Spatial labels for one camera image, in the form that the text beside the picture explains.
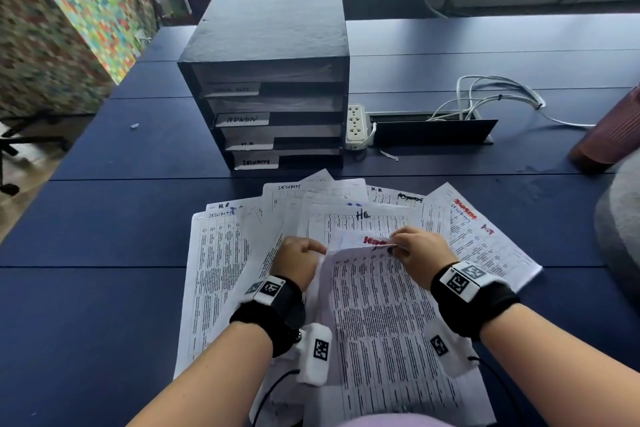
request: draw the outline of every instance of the hand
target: hand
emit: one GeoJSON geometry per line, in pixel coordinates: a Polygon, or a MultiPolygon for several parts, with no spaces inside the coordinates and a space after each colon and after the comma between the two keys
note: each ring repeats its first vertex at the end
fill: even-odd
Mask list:
{"type": "Polygon", "coordinates": [[[394,257],[403,263],[407,273],[423,289],[429,290],[436,273],[458,261],[442,235],[420,228],[396,230],[391,234],[391,243],[402,247],[394,247],[394,257]]]}
{"type": "Polygon", "coordinates": [[[307,290],[316,274],[318,257],[311,252],[326,253],[326,246],[311,238],[285,237],[271,263],[271,275],[286,277],[307,290]]]}

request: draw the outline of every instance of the socket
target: socket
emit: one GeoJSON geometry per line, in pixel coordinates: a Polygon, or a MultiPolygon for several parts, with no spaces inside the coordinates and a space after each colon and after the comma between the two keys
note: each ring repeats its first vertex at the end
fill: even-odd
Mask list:
{"type": "Polygon", "coordinates": [[[344,148],[354,150],[367,139],[367,115],[362,105],[349,105],[347,112],[347,136],[344,148]]]}

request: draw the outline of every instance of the pink bottle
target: pink bottle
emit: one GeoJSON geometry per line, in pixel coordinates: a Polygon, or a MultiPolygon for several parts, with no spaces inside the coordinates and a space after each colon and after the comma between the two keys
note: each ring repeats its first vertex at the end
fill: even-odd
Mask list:
{"type": "Polygon", "coordinates": [[[581,172],[604,172],[640,147],[640,84],[634,86],[570,151],[581,172]]]}

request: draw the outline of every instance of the table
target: table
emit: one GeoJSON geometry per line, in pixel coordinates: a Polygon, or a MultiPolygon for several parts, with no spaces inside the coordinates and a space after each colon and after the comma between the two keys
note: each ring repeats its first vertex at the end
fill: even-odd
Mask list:
{"type": "MultiPolygon", "coordinates": [[[[350,21],[350,101],[435,108],[461,71],[498,71],[533,85],[553,116],[596,121],[636,83],[638,22],[350,21]]],[[[305,175],[228,171],[175,67],[192,33],[160,31],[0,246],[2,425],[126,423],[172,379],[191,214],[305,175]]],[[[611,174],[588,178],[566,161],[580,130],[548,125],[526,105],[482,113],[499,118],[493,146],[394,149],[399,162],[370,149],[332,173],[421,193],[451,182],[545,266],[522,291],[525,304],[640,369],[640,318],[604,268],[591,226],[611,174]]],[[[501,386],[483,376],[499,423],[516,424],[501,386]]],[[[529,423],[542,425],[507,382],[529,423]]]]}

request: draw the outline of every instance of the forearm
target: forearm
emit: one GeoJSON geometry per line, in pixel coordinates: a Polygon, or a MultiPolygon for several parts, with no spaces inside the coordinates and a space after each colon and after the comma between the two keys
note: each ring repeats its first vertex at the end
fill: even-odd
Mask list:
{"type": "Polygon", "coordinates": [[[129,427],[235,427],[247,418],[273,345],[254,324],[232,323],[129,427]]]}
{"type": "Polygon", "coordinates": [[[524,305],[480,338],[551,427],[640,425],[640,374],[524,305]]]}

